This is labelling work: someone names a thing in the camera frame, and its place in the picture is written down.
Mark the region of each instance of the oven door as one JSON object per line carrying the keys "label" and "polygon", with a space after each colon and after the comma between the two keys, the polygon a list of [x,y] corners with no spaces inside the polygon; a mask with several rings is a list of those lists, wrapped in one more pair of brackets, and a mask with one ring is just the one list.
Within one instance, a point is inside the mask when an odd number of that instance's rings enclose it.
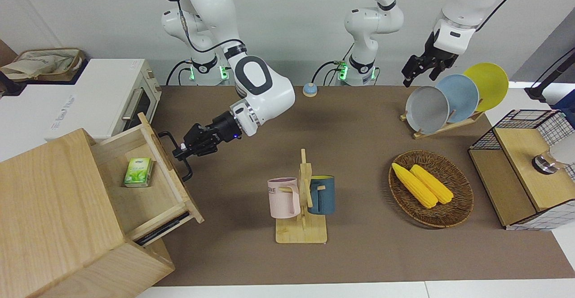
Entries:
{"label": "oven door", "polygon": [[125,121],[124,130],[128,130],[140,124],[138,113],[143,112],[146,119],[151,120],[156,109],[156,98],[150,91],[150,87],[145,81],[140,84],[140,87],[132,91],[132,96],[128,102],[128,106],[122,115],[122,120]]}

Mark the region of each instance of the oven handle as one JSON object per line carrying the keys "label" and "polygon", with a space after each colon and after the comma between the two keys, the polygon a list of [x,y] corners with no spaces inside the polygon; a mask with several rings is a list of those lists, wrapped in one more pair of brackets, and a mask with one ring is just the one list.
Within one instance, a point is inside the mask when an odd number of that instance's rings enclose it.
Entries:
{"label": "oven handle", "polygon": [[132,97],[130,98],[130,102],[128,103],[128,107],[126,107],[126,111],[124,111],[124,114],[122,115],[122,120],[128,121],[134,117],[134,115],[136,114],[138,103],[142,99],[143,93],[144,93],[143,88],[134,89]]}

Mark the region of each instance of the yellow plate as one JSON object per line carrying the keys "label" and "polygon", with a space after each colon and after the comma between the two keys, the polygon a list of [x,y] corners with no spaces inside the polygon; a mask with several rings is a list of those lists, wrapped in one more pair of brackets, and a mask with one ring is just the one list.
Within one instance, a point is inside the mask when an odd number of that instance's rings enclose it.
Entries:
{"label": "yellow plate", "polygon": [[509,78],[507,73],[497,64],[478,63],[464,72],[470,77],[477,89],[481,103],[477,106],[477,111],[486,111],[499,105],[509,89]]}

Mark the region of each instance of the wooden cabinet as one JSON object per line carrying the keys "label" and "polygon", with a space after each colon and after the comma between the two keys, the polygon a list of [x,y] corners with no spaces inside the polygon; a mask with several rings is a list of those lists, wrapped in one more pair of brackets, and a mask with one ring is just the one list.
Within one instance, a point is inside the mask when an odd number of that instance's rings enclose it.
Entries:
{"label": "wooden cabinet", "polygon": [[[174,270],[161,237],[203,218],[142,124],[96,144],[76,130],[0,163],[0,297],[131,298]],[[146,188],[123,187],[152,157]]]}

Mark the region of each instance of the open drawer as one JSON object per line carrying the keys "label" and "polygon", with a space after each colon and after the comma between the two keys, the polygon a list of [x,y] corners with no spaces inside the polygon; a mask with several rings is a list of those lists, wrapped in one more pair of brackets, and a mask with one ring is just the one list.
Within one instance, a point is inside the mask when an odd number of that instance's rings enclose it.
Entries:
{"label": "open drawer", "polygon": [[[121,230],[129,239],[146,246],[183,223],[195,218],[203,222],[158,137],[146,120],[142,124],[91,146]],[[133,157],[151,157],[154,162],[150,186],[124,186],[128,162]]]}

